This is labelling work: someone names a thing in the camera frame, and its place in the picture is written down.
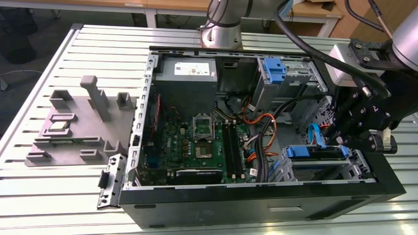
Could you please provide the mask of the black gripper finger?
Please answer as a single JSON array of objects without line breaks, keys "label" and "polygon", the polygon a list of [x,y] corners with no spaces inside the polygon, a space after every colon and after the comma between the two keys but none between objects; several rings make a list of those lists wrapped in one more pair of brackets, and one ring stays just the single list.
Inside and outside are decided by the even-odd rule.
[{"label": "black gripper finger", "polygon": [[360,135],[338,136],[338,143],[350,149],[376,152],[376,140],[370,131],[364,131]]},{"label": "black gripper finger", "polygon": [[328,129],[328,144],[337,144],[338,137],[362,140],[368,130],[358,124],[366,115],[365,94],[358,88],[338,87],[333,97],[332,124]]}]

